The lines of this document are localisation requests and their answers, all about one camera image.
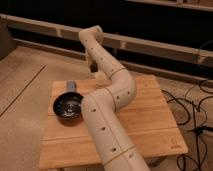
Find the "wooden table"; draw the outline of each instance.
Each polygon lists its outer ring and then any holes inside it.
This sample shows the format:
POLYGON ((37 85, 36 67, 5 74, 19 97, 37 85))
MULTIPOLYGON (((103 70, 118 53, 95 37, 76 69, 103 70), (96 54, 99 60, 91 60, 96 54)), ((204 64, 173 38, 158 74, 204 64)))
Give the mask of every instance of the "wooden table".
MULTIPOLYGON (((137 95, 118 118, 145 158, 183 154, 184 139, 154 76, 136 76, 137 95)), ((85 95, 97 88, 95 79, 78 80, 77 91, 85 95)), ((100 163, 82 118, 59 120, 52 104, 66 92, 66 81, 54 82, 39 161, 40 169, 100 163)))

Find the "small object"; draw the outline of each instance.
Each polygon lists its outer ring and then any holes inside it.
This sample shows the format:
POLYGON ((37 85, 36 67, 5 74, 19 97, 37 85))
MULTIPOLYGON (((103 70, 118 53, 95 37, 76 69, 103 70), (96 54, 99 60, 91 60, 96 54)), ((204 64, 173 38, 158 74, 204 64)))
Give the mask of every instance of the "small object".
POLYGON ((67 82, 67 91, 55 100, 53 110, 59 118, 70 120, 81 115, 83 96, 76 92, 74 81, 67 82))

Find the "cable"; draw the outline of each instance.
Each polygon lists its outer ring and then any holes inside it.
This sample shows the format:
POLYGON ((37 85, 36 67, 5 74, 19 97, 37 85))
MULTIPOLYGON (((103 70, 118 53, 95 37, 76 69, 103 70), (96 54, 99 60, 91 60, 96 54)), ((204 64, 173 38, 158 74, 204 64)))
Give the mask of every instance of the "cable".
POLYGON ((206 83, 207 81, 210 81, 211 79, 203 80, 199 83, 199 88, 201 91, 207 93, 207 94, 213 94, 213 91, 208 91, 203 87, 203 84, 206 83))
POLYGON ((210 44, 212 44, 212 43, 213 43, 213 40, 209 40, 209 41, 203 43, 203 44, 199 47, 199 50, 202 50, 205 46, 210 45, 210 44))
POLYGON ((174 97, 170 92, 166 91, 166 90, 162 90, 162 92, 167 93, 170 97, 172 97, 170 100, 167 101, 167 103, 170 103, 171 101, 175 101, 177 102, 177 104, 179 104, 187 113, 187 118, 184 122, 181 123, 177 123, 178 125, 185 125, 190 121, 190 112, 189 110, 186 108, 186 106, 184 106, 176 97, 174 97))
MULTIPOLYGON (((192 105, 192 111, 193 111, 192 114, 193 114, 193 121, 194 121, 194 129, 196 129, 197 128, 197 122, 196 122, 194 105, 192 105)), ((195 143, 196 143, 196 150, 197 150, 198 170, 202 171, 201 161, 200 161, 200 148, 199 148, 199 145, 198 145, 198 134, 195 134, 195 143)))
POLYGON ((180 125, 180 126, 181 126, 181 125, 185 125, 185 124, 187 124, 187 123, 191 120, 191 117, 190 117, 190 116, 191 116, 191 115, 190 115, 191 113, 190 113, 190 111, 187 109, 187 107, 186 107, 182 102, 185 102, 185 103, 191 105, 191 107, 192 107, 194 129, 189 130, 188 132, 193 132, 194 135, 195 135, 195 144, 196 144, 196 152, 197 152, 197 161, 196 161, 194 158, 192 158, 191 156, 189 156, 189 155, 186 155, 186 154, 180 155, 180 156, 177 157, 177 160, 176 160, 178 168, 179 168, 181 171, 186 171, 186 165, 187 165, 186 159, 188 159, 188 160, 191 160, 191 161, 195 164, 195 167, 196 167, 196 168, 194 169, 194 171, 202 171, 202 166, 203 166, 203 163, 204 163, 205 160, 206 160, 207 153, 208 153, 208 146, 207 146, 206 142, 204 141, 204 139, 201 137, 201 134, 203 133, 203 130, 212 131, 213 128, 204 126, 205 123, 207 122, 208 117, 207 117, 207 112, 206 112, 206 110, 205 110, 204 108, 202 108, 201 105, 202 105, 202 103, 203 103, 206 99, 210 99, 210 98, 212 98, 213 96, 207 96, 207 97, 201 99, 201 100, 198 102, 198 105, 196 105, 196 104, 194 104, 193 101, 190 101, 190 100, 188 100, 188 99, 186 99, 186 98, 182 98, 182 97, 177 98, 177 97, 175 97, 174 95, 172 95, 170 92, 168 92, 168 91, 166 91, 166 90, 162 90, 162 92, 163 92, 163 93, 166 93, 167 95, 170 96, 170 99, 167 100, 167 103, 170 103, 170 102, 175 101, 175 102, 176 102, 177 104, 179 104, 179 105, 184 109, 184 111, 186 111, 186 113, 187 113, 187 116, 188 116, 187 121, 185 121, 184 124, 180 124, 180 123, 179 123, 178 125, 180 125), (197 112, 201 112, 201 111, 202 111, 202 114, 205 116, 204 121, 203 121, 201 124, 199 124, 199 125, 197 125, 196 111, 197 111, 197 112), (203 145, 204 145, 204 148, 205 148, 205 152, 204 152, 204 154, 203 154, 203 157, 201 157, 201 154, 200 154, 199 142, 202 142, 203 145))
POLYGON ((184 94, 184 98, 186 98, 187 95, 190 93, 190 91, 191 91, 193 88, 195 88, 196 86, 197 86, 197 84, 195 84, 195 85, 193 85, 191 88, 189 88, 189 89, 186 91, 186 93, 184 94))

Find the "black bowl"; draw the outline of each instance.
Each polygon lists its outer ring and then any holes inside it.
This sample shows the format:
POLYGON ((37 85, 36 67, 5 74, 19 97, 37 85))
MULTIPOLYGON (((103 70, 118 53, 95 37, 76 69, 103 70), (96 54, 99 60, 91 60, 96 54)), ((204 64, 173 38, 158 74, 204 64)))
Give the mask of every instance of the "black bowl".
POLYGON ((53 104, 53 111, 60 119, 74 119, 81 115, 83 96, 76 92, 60 95, 53 104))

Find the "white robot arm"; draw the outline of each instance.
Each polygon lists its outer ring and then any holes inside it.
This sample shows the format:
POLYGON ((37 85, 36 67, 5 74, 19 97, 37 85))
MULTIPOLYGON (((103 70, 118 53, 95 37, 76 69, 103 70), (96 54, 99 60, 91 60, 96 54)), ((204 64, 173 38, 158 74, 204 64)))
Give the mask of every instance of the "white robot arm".
POLYGON ((83 29, 79 38, 92 58, 112 84, 84 96, 82 115, 96 145, 106 171, 149 171, 115 112, 131 102, 136 93, 135 81, 113 56, 98 42, 103 32, 99 26, 83 29))

